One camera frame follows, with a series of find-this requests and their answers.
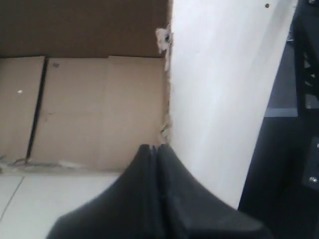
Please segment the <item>white floor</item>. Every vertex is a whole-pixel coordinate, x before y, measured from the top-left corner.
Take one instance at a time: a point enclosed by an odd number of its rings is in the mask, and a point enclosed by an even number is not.
[[[44,239],[59,216],[99,195],[117,177],[0,176],[0,238]]]

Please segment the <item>tile grout line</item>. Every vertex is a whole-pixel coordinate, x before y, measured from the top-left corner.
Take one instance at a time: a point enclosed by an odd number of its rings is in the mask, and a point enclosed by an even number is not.
[[[0,216],[0,223],[2,222],[5,213],[6,213],[7,209],[9,208],[9,205],[10,205],[11,201],[13,200],[13,198],[14,198],[16,192],[18,191],[20,185],[22,184],[24,178],[25,178],[24,176],[21,178],[21,180],[20,180],[19,184],[17,185],[15,191],[13,192],[13,194],[11,195],[11,197],[10,197],[8,203],[6,204],[6,206],[5,206],[5,208],[4,208],[3,212],[2,212],[2,214],[1,214],[1,216]]]

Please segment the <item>white wall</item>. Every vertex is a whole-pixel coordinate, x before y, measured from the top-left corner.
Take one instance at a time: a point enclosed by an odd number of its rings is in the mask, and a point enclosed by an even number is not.
[[[189,171],[234,208],[296,3],[173,1],[171,144]]]

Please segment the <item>brown cardboard surface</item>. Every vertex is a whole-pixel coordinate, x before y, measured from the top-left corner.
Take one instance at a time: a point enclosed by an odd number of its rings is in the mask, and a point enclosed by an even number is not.
[[[0,1],[0,57],[159,57],[167,1]]]
[[[163,60],[50,59],[31,158],[119,169],[162,123]]]
[[[0,59],[0,156],[25,158],[44,57]]]

